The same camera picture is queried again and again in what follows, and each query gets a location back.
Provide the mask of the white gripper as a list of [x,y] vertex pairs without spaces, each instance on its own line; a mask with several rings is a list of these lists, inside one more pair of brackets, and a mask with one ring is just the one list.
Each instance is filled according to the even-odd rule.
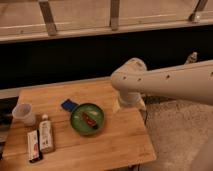
[[120,92],[118,99],[113,104],[113,113],[117,113],[121,107],[144,107],[144,101],[138,92]]

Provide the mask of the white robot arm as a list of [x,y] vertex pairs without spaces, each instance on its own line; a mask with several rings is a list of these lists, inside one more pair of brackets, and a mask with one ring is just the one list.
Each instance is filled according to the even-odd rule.
[[142,94],[213,105],[213,60],[148,70],[141,59],[132,58],[110,79],[118,91],[114,113],[124,107],[146,110]]

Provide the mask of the small object behind arm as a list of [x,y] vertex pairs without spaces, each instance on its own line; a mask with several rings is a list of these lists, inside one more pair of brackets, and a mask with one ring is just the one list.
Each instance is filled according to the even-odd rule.
[[195,63],[197,61],[197,52],[193,52],[187,57],[186,64]]

